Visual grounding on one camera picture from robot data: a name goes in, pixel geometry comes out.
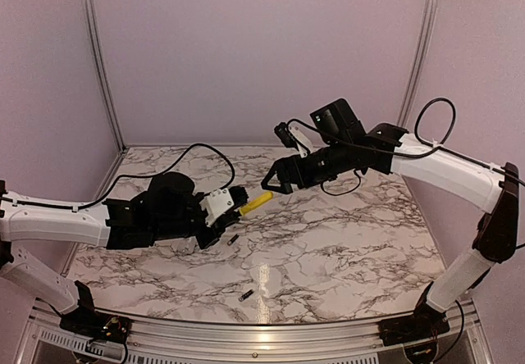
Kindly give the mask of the black AAA battery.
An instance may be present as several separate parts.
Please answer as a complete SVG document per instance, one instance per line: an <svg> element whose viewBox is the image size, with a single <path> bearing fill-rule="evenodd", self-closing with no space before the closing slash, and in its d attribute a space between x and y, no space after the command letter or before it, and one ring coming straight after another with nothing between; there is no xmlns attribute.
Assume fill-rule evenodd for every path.
<svg viewBox="0 0 525 364"><path fill-rule="evenodd" d="M243 293L243 294L239 297L239 301L240 301L240 302L243 302L245 299L249 298L252 294L253 294L253 290L252 290L252 289L248 290L247 292Z"/></svg>
<svg viewBox="0 0 525 364"><path fill-rule="evenodd" d="M237 234L234 235L234 236L233 236L233 237L227 242L227 244L228 244L229 246L231 246L231 245L232 245L232 244L233 244L238 238L239 238L239 235L237 235Z"/></svg>

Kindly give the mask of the yellow screwdriver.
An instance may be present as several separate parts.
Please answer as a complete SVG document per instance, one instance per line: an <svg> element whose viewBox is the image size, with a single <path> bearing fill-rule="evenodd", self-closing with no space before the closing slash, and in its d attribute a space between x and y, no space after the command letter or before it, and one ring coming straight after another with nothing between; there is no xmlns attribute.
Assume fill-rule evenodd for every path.
<svg viewBox="0 0 525 364"><path fill-rule="evenodd" d="M267 202L271 201L273 199L273 192L267 191L260 196L256 197L251 202L248 202L247 204L243 205L239 209L239 213L241 216L246 216L250 212L253 212L260 208L262 205L266 204Z"/></svg>

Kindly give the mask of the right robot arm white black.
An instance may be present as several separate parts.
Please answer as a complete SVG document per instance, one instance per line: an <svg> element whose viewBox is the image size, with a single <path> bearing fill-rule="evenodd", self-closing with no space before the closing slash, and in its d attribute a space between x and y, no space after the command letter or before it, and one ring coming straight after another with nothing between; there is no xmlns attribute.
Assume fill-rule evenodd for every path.
<svg viewBox="0 0 525 364"><path fill-rule="evenodd" d="M482 211L472 247L425 288L413 313L379 324L385 346L434 339L448 332L445 314L456 299L518 249L519 188L523 185L518 168L512 163L496 166L478 161L388 123L366 131L343 98L310 117L310 129L321 135L325 147L310 150L300 131L281 122L275 134L298 154L275 161L262 180L263 189L290 194L294 189L323 186L347 171L374 170L430 184Z"/></svg>

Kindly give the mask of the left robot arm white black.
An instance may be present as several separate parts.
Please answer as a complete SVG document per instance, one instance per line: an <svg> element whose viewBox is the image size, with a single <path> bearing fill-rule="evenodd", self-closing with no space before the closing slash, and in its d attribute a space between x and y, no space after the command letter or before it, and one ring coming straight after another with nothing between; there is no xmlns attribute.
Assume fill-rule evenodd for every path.
<svg viewBox="0 0 525 364"><path fill-rule="evenodd" d="M148 248L157 241L194 238L201 249L213 246L237 223L247 203L245 188L232 186L205 194L186 175L169 172L151 179L131 200L39 205L13 194L1 201L1 277L45 301L60 317L62 329L124 343L129 318L96 310L89 287L43 264L23 240L84 243L108 250Z"/></svg>

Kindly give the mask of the left aluminium frame post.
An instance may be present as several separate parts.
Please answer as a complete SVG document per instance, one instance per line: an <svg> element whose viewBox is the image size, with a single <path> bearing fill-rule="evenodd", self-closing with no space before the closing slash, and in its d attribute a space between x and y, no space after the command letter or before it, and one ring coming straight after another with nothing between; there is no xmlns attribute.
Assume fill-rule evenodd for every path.
<svg viewBox="0 0 525 364"><path fill-rule="evenodd" d="M119 153L126 151L121 127L117 118L116 108L112 97L111 86L107 76L106 65L103 57L103 47L98 31L97 14L94 0L82 0L84 7L85 22L91 54L94 60L95 75L103 100L103 107L107 115L113 141Z"/></svg>

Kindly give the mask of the aluminium frame post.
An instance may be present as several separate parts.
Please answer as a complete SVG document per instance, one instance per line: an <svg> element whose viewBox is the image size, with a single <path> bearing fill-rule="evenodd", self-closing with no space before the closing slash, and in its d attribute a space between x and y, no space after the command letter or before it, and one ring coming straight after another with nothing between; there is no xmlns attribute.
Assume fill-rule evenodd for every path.
<svg viewBox="0 0 525 364"><path fill-rule="evenodd" d="M430 49L431 37L436 23L436 12L439 0L425 0L422 11L418 41L416 43L413 64L409 73L408 83L399 110L397 125L406 126L417 96L419 82L427 54Z"/></svg>
<svg viewBox="0 0 525 364"><path fill-rule="evenodd" d="M103 107L107 115L113 141L119 153L126 151L121 127L117 118L116 108L112 97L111 86L107 76L106 65L103 57L103 47L98 31L97 14L94 0L82 0L84 7L85 22L91 54L94 60L95 75L103 100Z"/></svg>

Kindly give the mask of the front aluminium rail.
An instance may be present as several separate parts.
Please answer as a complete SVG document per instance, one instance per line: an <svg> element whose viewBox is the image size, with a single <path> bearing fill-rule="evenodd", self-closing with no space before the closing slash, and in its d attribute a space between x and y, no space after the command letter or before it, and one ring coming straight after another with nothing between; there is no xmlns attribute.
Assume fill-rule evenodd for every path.
<svg viewBox="0 0 525 364"><path fill-rule="evenodd" d="M87 343L34 303L17 363L405 363L408 344L386 346L380 316L311 324L250 325L130 315L127 344Z"/></svg>

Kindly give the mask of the right aluminium frame post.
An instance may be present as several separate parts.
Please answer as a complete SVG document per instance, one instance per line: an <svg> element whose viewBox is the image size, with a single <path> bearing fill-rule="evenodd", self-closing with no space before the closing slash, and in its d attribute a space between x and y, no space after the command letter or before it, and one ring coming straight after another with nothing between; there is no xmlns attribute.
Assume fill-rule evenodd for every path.
<svg viewBox="0 0 525 364"><path fill-rule="evenodd" d="M417 96L419 82L427 54L430 49L431 37L436 23L436 12L439 0L425 0L422 11L418 41L416 43L413 64L409 73L408 83L399 110L397 125L406 126Z"/></svg>

